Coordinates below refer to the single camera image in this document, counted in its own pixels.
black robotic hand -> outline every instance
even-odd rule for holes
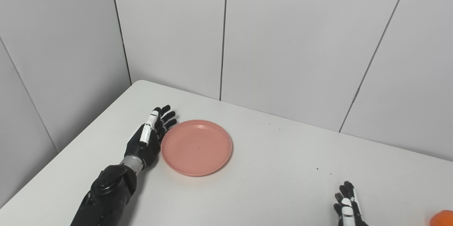
[[[340,185],[340,192],[335,194],[338,203],[333,205],[339,217],[338,226],[368,226],[360,213],[359,202],[352,183],[345,181],[344,185]]]
[[[176,124],[170,106],[155,108],[129,140],[123,160],[101,171],[85,195],[71,226],[116,226],[137,188],[137,175],[156,161],[160,143]]]
[[[131,140],[127,143],[126,152],[124,156],[136,156],[143,162],[143,168],[151,166],[160,152],[160,144],[162,139],[169,129],[176,125],[175,117],[176,113],[170,111],[170,105],[166,105],[163,108],[157,107],[153,110],[150,119],[142,124],[136,131]],[[146,124],[149,124],[149,142],[143,142],[142,132]]]

orange object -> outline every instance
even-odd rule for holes
[[[443,210],[431,218],[429,226],[453,226],[453,211]]]

wall seam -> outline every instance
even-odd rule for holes
[[[53,148],[55,148],[55,151],[57,152],[57,154],[60,153],[60,151],[58,151],[58,149],[57,149],[57,146],[55,145],[55,142],[52,140],[52,137],[50,136],[49,130],[47,129],[46,124],[44,124],[44,120],[42,120],[42,117],[41,117],[41,115],[39,114],[39,111],[38,111],[36,105],[34,104],[34,101],[33,101],[32,97],[31,97],[31,95],[30,95],[30,92],[28,91],[28,89],[27,89],[27,87],[26,87],[26,85],[25,85],[25,83],[24,83],[24,80],[22,79],[22,76],[21,76],[21,74],[19,73],[19,71],[18,71],[18,69],[17,69],[17,67],[16,67],[16,64],[14,63],[13,58],[11,57],[11,54],[10,54],[10,52],[8,51],[8,48],[6,48],[5,42],[3,42],[3,39],[2,39],[1,36],[0,36],[0,44],[3,45],[3,48],[5,48],[6,54],[8,55],[8,58],[10,58],[10,61],[11,61],[11,63],[13,64],[14,70],[16,71],[16,73],[17,73],[19,79],[21,80],[22,86],[24,86],[24,89],[25,89],[25,91],[27,92],[27,96],[30,98],[30,101],[31,101],[31,103],[32,103],[32,105],[33,105],[33,107],[34,107],[34,110],[36,111],[36,113],[37,113],[37,115],[38,115],[38,117],[39,117],[39,120],[40,120],[41,123],[42,123],[42,126],[43,126],[44,129],[46,130],[46,133],[47,133],[47,135],[49,136],[50,142],[52,142]]]
[[[222,64],[220,66],[220,92],[219,100],[222,101],[222,84],[223,84],[223,56],[225,53],[225,23],[227,22],[227,0],[225,0],[225,7],[223,8],[223,37],[222,37]]]
[[[387,24],[385,25],[384,31],[382,32],[382,35],[380,36],[379,42],[377,43],[377,46],[376,46],[376,48],[375,48],[375,50],[374,50],[374,52],[373,52],[373,55],[372,55],[371,59],[369,60],[367,69],[365,70],[365,73],[364,73],[364,75],[363,75],[363,77],[362,77],[362,80],[360,81],[359,87],[357,88],[356,93],[354,94],[354,97],[353,97],[353,99],[352,99],[351,105],[349,106],[348,111],[346,112],[346,115],[345,115],[345,117],[344,117],[344,119],[343,119],[343,122],[342,122],[342,124],[341,124],[341,126],[340,126],[340,130],[339,130],[338,132],[341,132],[341,130],[343,129],[344,123],[346,122],[346,119],[347,119],[348,116],[349,116],[349,112],[351,111],[352,105],[354,104],[354,102],[356,102],[356,98],[357,98],[357,96],[358,96],[358,94],[359,94],[359,92],[360,92],[360,88],[361,88],[361,86],[362,86],[362,84],[363,84],[363,81],[364,81],[365,77],[366,77],[367,74],[368,74],[369,67],[371,66],[371,64],[372,64],[372,62],[373,62],[373,60],[374,60],[374,57],[376,56],[376,52],[377,52],[377,50],[379,49],[379,46],[380,46],[380,44],[381,44],[381,42],[382,42],[382,39],[384,38],[384,35],[385,35],[386,31],[387,31],[387,28],[389,27],[390,21],[392,20],[393,15],[395,14],[396,8],[398,7],[398,4],[400,3],[400,1],[401,1],[401,0],[397,0],[397,1],[396,1],[395,7],[393,8],[392,13],[390,14],[390,18],[389,18],[389,20],[387,21]]]
[[[131,79],[131,71],[129,70],[129,63],[127,61],[127,55],[126,55],[126,47],[124,47],[124,39],[123,39],[123,30],[121,29],[121,23],[120,23],[120,15],[118,13],[118,7],[116,5],[116,0],[113,0],[113,3],[115,3],[115,12],[116,12],[116,19],[118,20],[118,27],[120,28],[120,36],[121,36],[121,43],[123,45],[123,53],[124,53],[124,58],[126,60],[126,68],[127,68],[127,74],[129,76],[129,82],[132,85],[132,79]]]

robotic hand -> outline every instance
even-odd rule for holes
[[[155,108],[127,143],[119,165],[101,171],[85,195],[71,226],[116,226],[137,188],[137,175],[156,161],[160,144],[176,124],[170,106]]]
[[[338,226],[368,226],[360,213],[359,201],[352,183],[345,181],[344,185],[340,185],[340,192],[335,194],[338,203],[333,205],[339,217]]]

white table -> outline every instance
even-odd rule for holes
[[[0,225],[69,225],[99,172],[121,161],[131,134],[167,103],[179,121],[223,126],[232,157],[205,177],[161,159],[139,175],[123,225],[336,226],[333,195],[344,180],[375,226],[423,226],[453,210],[452,162],[138,81],[0,209]]]

